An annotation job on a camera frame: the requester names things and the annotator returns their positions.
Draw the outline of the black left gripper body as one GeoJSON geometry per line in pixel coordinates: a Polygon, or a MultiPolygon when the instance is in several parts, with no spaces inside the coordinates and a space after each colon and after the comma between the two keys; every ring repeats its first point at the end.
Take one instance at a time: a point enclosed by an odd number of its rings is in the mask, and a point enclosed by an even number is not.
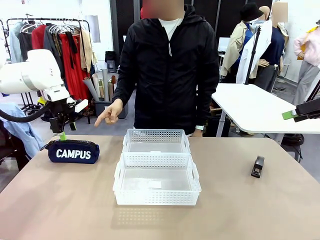
{"type": "Polygon", "coordinates": [[[73,99],[65,98],[52,102],[51,112],[61,123],[67,123],[73,113],[73,99]]]}

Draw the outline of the person's right hand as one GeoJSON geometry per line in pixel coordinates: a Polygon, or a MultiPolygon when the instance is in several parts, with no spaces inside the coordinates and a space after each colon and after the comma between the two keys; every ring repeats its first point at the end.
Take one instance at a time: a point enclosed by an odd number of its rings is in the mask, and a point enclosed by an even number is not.
{"type": "Polygon", "coordinates": [[[123,110],[123,101],[117,98],[110,106],[108,106],[98,117],[94,123],[98,127],[102,121],[107,125],[115,124],[118,121],[118,116],[123,110]]]}

